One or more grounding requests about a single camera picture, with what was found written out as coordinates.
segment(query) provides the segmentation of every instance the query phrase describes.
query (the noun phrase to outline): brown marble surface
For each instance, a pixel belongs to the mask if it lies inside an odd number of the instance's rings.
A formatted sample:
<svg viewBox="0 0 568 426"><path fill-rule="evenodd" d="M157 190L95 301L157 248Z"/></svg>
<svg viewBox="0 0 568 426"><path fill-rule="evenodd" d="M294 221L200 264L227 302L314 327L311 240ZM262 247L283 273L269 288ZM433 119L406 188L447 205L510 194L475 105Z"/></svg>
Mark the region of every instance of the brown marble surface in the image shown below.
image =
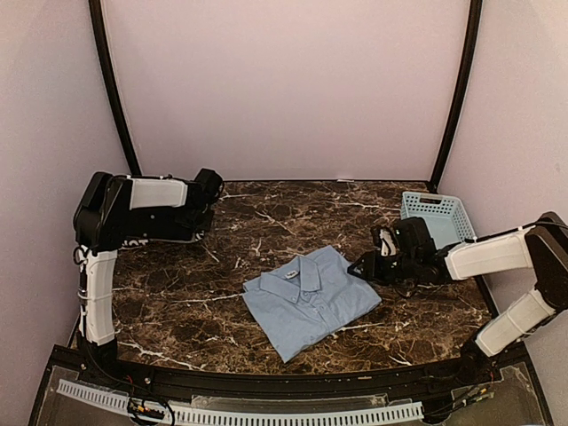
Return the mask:
<svg viewBox="0 0 568 426"><path fill-rule="evenodd" d="M474 280L424 285L383 302L284 364L240 296L242 284L331 244L350 260L372 248L369 228L398 218L420 183L227 183L213 230L194 244L120 251L114 321L120 358L223 373L323 374L424 364L458 348L490 315Z"/></svg>

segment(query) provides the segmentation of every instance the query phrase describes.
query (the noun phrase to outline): folded shirt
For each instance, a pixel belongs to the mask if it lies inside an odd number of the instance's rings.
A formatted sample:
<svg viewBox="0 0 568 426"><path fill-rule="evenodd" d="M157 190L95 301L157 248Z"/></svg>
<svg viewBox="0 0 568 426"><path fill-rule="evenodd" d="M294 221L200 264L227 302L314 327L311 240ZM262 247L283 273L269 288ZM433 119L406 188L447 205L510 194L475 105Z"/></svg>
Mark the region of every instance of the folded shirt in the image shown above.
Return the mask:
<svg viewBox="0 0 568 426"><path fill-rule="evenodd" d="M244 284L250 313L284 362L381 302L349 265L327 246Z"/></svg>

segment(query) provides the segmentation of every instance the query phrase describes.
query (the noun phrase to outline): plastic basket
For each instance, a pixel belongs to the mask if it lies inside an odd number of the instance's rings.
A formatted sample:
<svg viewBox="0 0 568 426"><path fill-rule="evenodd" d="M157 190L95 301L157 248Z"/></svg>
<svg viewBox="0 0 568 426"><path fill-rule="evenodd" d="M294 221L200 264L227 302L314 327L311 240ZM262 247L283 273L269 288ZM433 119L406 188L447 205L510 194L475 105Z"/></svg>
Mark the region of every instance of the plastic basket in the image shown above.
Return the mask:
<svg viewBox="0 0 568 426"><path fill-rule="evenodd" d="M400 216L422 217L437 249L476 236L462 200L457 197L404 192Z"/></svg>

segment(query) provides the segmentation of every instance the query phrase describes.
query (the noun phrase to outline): shirt collar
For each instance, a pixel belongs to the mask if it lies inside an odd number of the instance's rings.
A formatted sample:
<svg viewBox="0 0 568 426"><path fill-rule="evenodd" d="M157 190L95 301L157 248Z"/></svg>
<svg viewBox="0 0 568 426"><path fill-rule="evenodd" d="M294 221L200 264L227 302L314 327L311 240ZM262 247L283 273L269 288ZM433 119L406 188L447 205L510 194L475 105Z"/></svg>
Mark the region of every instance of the shirt collar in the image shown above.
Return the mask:
<svg viewBox="0 0 568 426"><path fill-rule="evenodd" d="M291 280L281 278L290 271L294 271L294 267L280 268L278 271L260 274L260 289L280 296L289 302L297 303L300 291L318 291L321 289L320 271L318 264L307 257L300 256L297 263L300 268L300 285L297 286Z"/></svg>

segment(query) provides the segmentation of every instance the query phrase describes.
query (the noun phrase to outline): white perforated rail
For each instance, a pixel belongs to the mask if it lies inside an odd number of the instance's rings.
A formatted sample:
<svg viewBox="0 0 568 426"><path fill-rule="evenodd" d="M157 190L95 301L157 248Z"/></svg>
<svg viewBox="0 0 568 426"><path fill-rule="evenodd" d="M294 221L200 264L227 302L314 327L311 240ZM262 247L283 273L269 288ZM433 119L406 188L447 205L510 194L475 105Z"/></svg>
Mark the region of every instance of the white perforated rail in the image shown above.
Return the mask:
<svg viewBox="0 0 568 426"><path fill-rule="evenodd" d="M57 392L91 406L128 415L126 411L128 395L124 392L94 389L83 383L63 379L59 380ZM173 402L170 402L170 405L176 415L176 425L180 426L374 426L410 422L423 418L421 402L367 410L316 414L232 413L178 406ZM163 411L160 406L152 406L152 408ZM166 415L162 423L170 424L170 414Z"/></svg>

